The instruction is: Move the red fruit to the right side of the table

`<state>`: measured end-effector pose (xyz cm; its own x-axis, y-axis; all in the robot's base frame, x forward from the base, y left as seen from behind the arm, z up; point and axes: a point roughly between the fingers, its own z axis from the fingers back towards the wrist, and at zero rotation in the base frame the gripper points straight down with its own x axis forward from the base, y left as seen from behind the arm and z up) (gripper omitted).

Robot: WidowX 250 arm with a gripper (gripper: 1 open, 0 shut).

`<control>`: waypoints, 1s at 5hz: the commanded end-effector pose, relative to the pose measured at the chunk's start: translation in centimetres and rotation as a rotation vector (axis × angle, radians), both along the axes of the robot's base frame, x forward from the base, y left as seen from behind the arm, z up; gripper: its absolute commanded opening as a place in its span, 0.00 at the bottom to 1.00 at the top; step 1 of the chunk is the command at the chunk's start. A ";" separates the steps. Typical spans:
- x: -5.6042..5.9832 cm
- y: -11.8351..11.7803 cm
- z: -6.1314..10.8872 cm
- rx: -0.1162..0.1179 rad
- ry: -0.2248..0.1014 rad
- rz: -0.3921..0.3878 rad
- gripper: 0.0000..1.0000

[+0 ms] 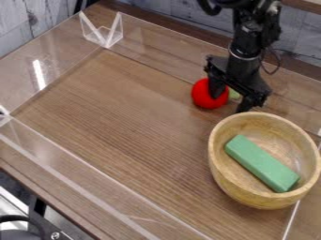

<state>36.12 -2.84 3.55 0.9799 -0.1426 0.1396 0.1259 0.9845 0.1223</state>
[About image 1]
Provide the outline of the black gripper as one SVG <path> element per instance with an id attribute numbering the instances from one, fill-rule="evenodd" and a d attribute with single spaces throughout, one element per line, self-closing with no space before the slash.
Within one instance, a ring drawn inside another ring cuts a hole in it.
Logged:
<path id="1" fill-rule="evenodd" d="M 234 56 L 224 58 L 208 54 L 205 61 L 209 97 L 217 98 L 228 87 L 243 97 L 236 113 L 247 112 L 255 106 L 262 107 L 271 95 L 271 88 L 260 77 L 259 59 L 240 60 Z"/>

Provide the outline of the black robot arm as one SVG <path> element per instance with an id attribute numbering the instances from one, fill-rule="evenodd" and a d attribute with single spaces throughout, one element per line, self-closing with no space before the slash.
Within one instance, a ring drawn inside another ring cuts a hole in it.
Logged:
<path id="1" fill-rule="evenodd" d="M 223 8 L 231 10 L 232 39 L 228 46 L 226 65 L 216 65 L 216 58 L 208 54 L 204 71 L 208 77 L 208 94 L 216 99 L 224 88 L 231 88 L 240 96 L 236 112 L 247 112 L 262 107 L 271 95 L 271 88 L 260 77 L 259 70 L 266 50 L 279 39 L 279 16 L 282 0 L 196 0 L 209 16 Z"/>

